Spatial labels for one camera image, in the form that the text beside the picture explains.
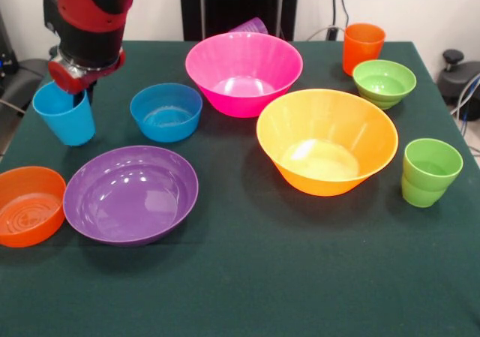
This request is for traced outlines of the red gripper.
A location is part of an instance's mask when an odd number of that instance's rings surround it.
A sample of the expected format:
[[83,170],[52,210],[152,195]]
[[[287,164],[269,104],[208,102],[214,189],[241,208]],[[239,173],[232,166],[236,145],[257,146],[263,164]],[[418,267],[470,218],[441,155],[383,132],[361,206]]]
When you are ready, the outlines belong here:
[[104,68],[83,67],[65,57],[61,51],[48,63],[50,76],[56,85],[73,96],[73,108],[77,107],[85,96],[93,97],[97,80],[117,71],[125,63],[125,51],[120,49],[118,58]]

